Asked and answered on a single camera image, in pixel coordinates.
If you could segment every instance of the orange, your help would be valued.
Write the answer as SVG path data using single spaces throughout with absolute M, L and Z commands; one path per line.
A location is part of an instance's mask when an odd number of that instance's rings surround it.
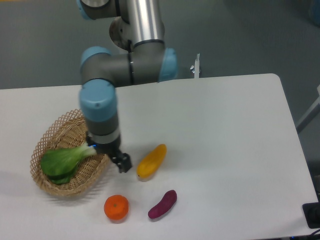
M 121 195 L 109 197 L 104 204 L 104 213 L 111 220 L 123 219 L 129 212 L 129 202 Z

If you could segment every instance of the gray floor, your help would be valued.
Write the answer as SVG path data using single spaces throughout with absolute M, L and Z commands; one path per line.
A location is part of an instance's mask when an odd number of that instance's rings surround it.
M 203 77 L 275 73 L 298 121 L 320 85 L 320 27 L 308 18 L 309 2 L 161 0 L 179 78 L 190 77 L 197 53 Z M 109 37 L 111 21 L 83 20 L 75 0 L 0 2 L 0 89 L 80 84 L 86 48 L 119 52 Z M 320 116 L 299 137 L 312 174 L 320 174 Z

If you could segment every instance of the silver metal tube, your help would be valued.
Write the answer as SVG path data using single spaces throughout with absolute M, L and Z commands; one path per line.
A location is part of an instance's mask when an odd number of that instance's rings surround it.
M 133 45 L 148 40 L 164 40 L 159 0 L 127 0 Z

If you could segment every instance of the toy fruit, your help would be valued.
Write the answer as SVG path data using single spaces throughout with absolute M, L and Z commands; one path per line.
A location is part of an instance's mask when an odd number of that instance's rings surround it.
M 175 190 L 167 191 L 161 201 L 150 209 L 148 216 L 156 219 L 167 213 L 177 201 L 177 193 Z
M 150 152 L 138 165 L 136 174 L 144 179 L 155 173 L 167 154 L 167 146 L 160 144 L 152 152 Z
M 121 195 L 109 197 L 104 204 L 104 213 L 111 220 L 121 220 L 129 212 L 129 202 Z

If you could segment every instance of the purple sweet potato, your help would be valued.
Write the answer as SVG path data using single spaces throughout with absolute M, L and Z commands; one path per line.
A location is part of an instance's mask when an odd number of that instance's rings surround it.
M 148 216 L 151 219 L 156 219 L 168 212 L 177 201 L 177 193 L 175 190 L 170 190 L 165 193 L 161 201 L 150 209 Z

